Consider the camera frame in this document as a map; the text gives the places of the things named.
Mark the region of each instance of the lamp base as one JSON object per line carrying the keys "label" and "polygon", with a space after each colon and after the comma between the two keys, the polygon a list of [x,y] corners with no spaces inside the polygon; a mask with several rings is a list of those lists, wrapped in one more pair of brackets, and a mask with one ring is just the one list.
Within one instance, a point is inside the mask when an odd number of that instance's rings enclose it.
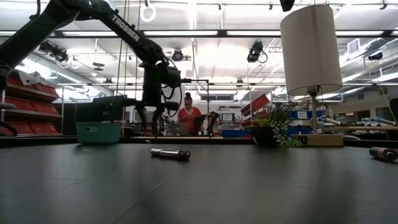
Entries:
{"label": "lamp base", "polygon": [[293,134],[303,146],[343,146],[342,134]]}

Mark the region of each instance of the potted plant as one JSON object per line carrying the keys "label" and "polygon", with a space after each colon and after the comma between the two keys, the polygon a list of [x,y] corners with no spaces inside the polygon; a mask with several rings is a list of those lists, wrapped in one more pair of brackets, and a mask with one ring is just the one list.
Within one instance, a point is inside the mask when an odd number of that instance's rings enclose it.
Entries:
{"label": "potted plant", "polygon": [[287,137],[287,125],[291,121],[287,104],[277,103],[269,107],[265,116],[256,114],[251,127],[254,142],[268,147],[301,147],[300,141]]}

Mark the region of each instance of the woman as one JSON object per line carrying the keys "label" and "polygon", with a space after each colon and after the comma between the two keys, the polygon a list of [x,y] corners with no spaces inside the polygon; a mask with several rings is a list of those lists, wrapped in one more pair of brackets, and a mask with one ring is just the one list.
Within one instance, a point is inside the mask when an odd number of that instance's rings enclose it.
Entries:
{"label": "woman", "polygon": [[197,116],[200,116],[200,110],[192,106],[191,93],[186,93],[184,98],[185,107],[180,109],[177,115],[177,123],[180,124],[180,129],[187,128],[190,136],[198,134],[197,128],[193,124],[193,121]]}

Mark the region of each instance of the green plant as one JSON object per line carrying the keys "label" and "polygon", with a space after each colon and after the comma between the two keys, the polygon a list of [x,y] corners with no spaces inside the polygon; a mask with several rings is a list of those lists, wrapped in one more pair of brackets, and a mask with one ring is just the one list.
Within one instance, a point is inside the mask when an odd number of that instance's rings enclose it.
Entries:
{"label": "green plant", "polygon": [[287,125],[292,120],[289,119],[288,104],[275,104],[274,107],[267,109],[267,115],[261,117],[259,113],[254,116],[252,125],[255,127],[273,128],[276,143],[281,147],[302,147],[302,143],[287,137]]}

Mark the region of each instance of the plastic bin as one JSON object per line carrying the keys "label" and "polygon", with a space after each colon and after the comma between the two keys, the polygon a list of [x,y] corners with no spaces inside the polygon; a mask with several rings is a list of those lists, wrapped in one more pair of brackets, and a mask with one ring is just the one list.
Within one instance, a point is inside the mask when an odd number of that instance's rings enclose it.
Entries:
{"label": "plastic bin", "polygon": [[82,144],[112,144],[119,142],[121,124],[76,123],[77,140]]}

